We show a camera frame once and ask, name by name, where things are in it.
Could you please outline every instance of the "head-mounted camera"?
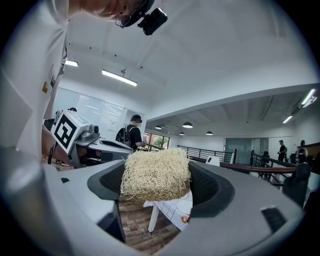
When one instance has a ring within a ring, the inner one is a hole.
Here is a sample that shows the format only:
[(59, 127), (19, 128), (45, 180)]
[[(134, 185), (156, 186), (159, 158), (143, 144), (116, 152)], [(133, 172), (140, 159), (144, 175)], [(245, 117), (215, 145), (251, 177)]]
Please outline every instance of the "head-mounted camera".
[(162, 24), (168, 20), (168, 16), (161, 8), (156, 8), (151, 13), (147, 13), (155, 0), (145, 0), (139, 9), (137, 9), (130, 17), (120, 21), (121, 28), (127, 28), (135, 24), (138, 20), (143, 20), (138, 24), (143, 29), (145, 35), (152, 35)]

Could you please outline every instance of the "hay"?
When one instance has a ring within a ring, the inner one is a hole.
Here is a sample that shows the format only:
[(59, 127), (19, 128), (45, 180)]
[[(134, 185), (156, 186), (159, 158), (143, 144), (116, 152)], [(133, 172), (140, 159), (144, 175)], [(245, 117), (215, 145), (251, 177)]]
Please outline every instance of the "hay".
[(190, 191), (188, 163), (181, 148), (136, 151), (125, 162), (121, 194), (136, 202), (180, 199)]

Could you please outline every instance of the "glasses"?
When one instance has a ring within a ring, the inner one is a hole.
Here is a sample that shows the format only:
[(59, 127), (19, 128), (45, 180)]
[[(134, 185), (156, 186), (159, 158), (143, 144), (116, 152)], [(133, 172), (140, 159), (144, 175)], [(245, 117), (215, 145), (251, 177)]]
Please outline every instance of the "glasses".
[(124, 14), (118, 17), (117, 20), (115, 21), (115, 24), (122, 29), (125, 28), (131, 21), (136, 11), (138, 11), (141, 7), (143, 7), (146, 2), (147, 0), (127, 0), (126, 4), (123, 6), (123, 10), (127, 14)]

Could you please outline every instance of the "black chair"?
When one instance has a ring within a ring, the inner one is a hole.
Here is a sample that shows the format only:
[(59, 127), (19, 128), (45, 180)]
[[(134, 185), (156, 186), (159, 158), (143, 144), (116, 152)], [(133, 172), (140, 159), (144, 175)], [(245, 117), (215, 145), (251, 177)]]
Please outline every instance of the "black chair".
[(300, 163), (291, 177), (287, 177), (283, 182), (282, 192), (303, 207), (310, 177), (310, 166), (307, 163)]

